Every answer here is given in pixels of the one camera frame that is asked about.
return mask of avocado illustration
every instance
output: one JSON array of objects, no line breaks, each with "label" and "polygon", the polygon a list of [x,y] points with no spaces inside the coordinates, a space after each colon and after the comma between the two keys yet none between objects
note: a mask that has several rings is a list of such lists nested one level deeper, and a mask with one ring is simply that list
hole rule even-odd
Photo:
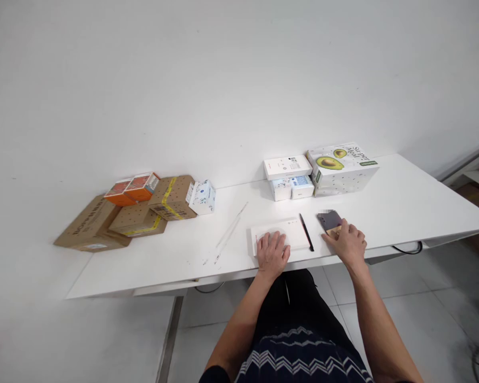
[{"label": "avocado illustration", "polygon": [[322,168],[330,170],[341,170],[344,167],[342,163],[332,157],[320,157],[316,163]]},{"label": "avocado illustration", "polygon": [[347,154],[348,154],[348,153],[347,153],[345,150],[343,150],[343,149],[336,149],[336,150],[334,150],[334,156],[335,156],[336,158],[342,158],[342,157],[344,157],[344,156],[347,155]]}]

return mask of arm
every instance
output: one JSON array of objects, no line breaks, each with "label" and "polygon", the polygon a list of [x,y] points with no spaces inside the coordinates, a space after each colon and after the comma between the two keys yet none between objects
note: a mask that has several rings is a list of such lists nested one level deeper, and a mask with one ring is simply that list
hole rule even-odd
[{"label": "arm", "polygon": [[269,233],[266,233],[257,243],[259,271],[218,340],[205,370],[218,365],[231,381],[236,378],[248,356],[262,302],[275,279],[284,271],[291,253],[290,246],[284,248],[286,236],[279,236],[277,231],[269,241]]},{"label": "arm", "polygon": [[364,262],[367,246],[364,233],[343,219],[337,240],[326,234],[322,237],[335,249],[353,281],[360,332],[375,381],[423,382]]}]

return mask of black pants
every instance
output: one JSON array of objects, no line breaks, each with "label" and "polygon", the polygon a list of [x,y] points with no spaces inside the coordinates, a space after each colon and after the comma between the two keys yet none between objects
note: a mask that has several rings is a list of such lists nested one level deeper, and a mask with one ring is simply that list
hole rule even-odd
[{"label": "black pants", "polygon": [[275,280],[259,311],[252,345],[287,324],[307,325],[323,339],[331,340],[361,360],[344,328],[319,295],[307,269],[286,271]]}]

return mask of black cable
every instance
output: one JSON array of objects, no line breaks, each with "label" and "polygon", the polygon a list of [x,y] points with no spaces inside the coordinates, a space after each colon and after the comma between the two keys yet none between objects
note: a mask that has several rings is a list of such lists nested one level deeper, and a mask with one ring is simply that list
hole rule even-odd
[{"label": "black cable", "polygon": [[479,366],[479,362],[477,361],[477,356],[479,355],[479,347],[474,350],[472,354],[472,372],[474,373],[474,378],[477,383],[479,383],[479,376],[477,375],[476,365]]},{"label": "black cable", "polygon": [[216,289],[211,290],[211,291],[208,291],[208,292],[204,292],[204,291],[202,291],[202,290],[199,290],[199,289],[197,288],[197,286],[194,286],[193,288],[194,288],[195,290],[197,290],[199,293],[209,294],[209,293],[214,293],[216,290],[218,290],[220,287],[222,287],[222,286],[224,285],[224,283],[225,283],[225,282],[222,282],[222,284],[221,284],[220,286],[218,286]]},{"label": "black cable", "polygon": [[395,246],[392,246],[393,248],[395,248],[398,252],[401,252],[401,253],[405,253],[405,254],[418,254],[422,251],[422,241],[419,241],[419,247],[417,248],[417,250],[415,250],[414,252],[406,252],[404,250],[401,250]]}]

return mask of smartphone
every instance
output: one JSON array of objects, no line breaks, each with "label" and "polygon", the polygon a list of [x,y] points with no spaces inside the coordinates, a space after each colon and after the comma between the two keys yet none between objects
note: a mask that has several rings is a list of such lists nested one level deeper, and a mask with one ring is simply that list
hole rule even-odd
[{"label": "smartphone", "polygon": [[321,227],[329,236],[337,239],[341,233],[342,218],[335,210],[325,210],[316,215]]}]

